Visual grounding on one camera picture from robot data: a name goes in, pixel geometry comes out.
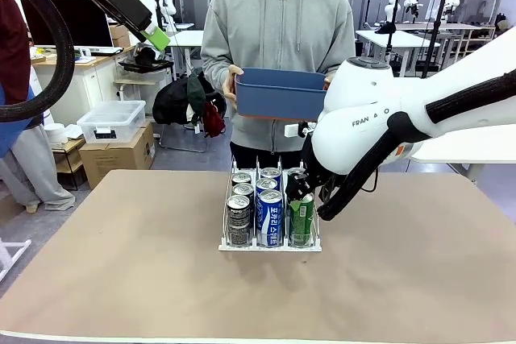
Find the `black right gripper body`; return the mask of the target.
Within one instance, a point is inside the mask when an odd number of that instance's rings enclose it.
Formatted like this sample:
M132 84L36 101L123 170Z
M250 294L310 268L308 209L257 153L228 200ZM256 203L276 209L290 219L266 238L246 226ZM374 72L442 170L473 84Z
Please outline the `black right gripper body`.
M303 143L301 158L305 168L306 183L312 190L320 188L320 195L331 195L335 187L335 174L325 169L315 157L312 134Z

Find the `person's right hand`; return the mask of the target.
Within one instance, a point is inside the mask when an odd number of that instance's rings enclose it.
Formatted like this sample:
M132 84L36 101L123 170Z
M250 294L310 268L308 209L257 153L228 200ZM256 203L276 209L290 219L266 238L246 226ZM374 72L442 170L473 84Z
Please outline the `person's right hand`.
M223 82L223 95L234 107L237 105L235 78L243 74L244 71L240 67L231 64L228 67L228 74Z

